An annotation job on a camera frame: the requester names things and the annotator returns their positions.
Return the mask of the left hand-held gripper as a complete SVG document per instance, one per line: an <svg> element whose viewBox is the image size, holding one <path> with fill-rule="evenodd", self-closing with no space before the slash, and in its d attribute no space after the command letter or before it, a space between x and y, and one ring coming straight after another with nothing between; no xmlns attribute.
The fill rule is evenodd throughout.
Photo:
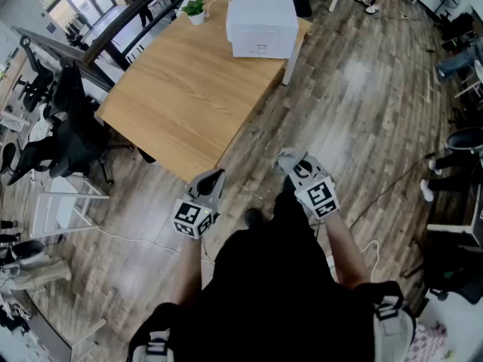
<svg viewBox="0 0 483 362"><path fill-rule="evenodd" d="M200 239L218 218L221 195L226 181L225 170L213 169L196 176L185 195L174 205L172 225L180 234Z"/></svg>

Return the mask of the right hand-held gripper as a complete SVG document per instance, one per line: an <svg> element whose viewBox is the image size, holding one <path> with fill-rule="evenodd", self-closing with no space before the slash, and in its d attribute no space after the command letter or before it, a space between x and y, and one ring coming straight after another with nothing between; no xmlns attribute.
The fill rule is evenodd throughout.
<svg viewBox="0 0 483 362"><path fill-rule="evenodd" d="M285 177L283 186L301 187L300 170L302 168L309 171L312 178L325 175L325 169L321 163L315 157L306 155L301 161L301 166L296 165ZM324 219L340 209L335 183L330 176L312 181L301 190L297 190L295 196L313 213L316 219Z"/></svg>

